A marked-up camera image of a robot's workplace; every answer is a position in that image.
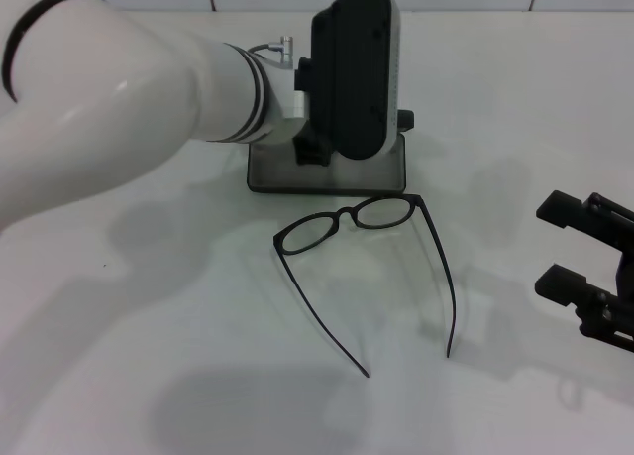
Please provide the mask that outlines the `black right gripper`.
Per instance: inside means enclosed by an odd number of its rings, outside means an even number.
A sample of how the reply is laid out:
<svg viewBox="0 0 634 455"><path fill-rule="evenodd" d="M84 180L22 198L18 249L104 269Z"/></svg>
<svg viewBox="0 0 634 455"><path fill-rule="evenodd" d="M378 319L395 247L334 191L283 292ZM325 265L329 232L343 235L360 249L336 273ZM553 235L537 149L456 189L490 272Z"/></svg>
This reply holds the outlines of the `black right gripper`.
<svg viewBox="0 0 634 455"><path fill-rule="evenodd" d="M596 192L581 201L555 190L538 208L536 216L559 228L571 227L622 253L633 252L633 212ZM632 352L632 255L621 256L615 282L617 296L555 264L537 279L535 292L560 306L574 305L583 336Z"/></svg>

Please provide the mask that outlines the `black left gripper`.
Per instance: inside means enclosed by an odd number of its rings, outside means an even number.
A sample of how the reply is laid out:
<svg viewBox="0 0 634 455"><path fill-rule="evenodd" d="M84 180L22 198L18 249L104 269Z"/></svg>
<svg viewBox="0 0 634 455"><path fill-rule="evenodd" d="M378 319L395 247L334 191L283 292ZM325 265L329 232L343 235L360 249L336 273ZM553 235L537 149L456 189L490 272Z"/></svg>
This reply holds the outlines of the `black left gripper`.
<svg viewBox="0 0 634 455"><path fill-rule="evenodd" d="M293 139L295 161L299 166L327 167L331 162L332 145L322 137L296 136Z"/></svg>

